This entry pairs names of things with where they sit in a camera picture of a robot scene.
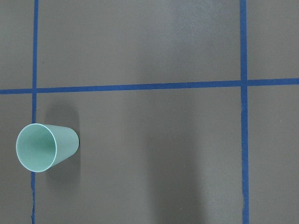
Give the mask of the green plastic cup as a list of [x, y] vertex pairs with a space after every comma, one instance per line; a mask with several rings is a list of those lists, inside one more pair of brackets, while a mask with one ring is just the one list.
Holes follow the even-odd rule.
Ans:
[[17, 136], [16, 154], [21, 165], [44, 172], [74, 155], [79, 147], [77, 133], [68, 127], [34, 123]]

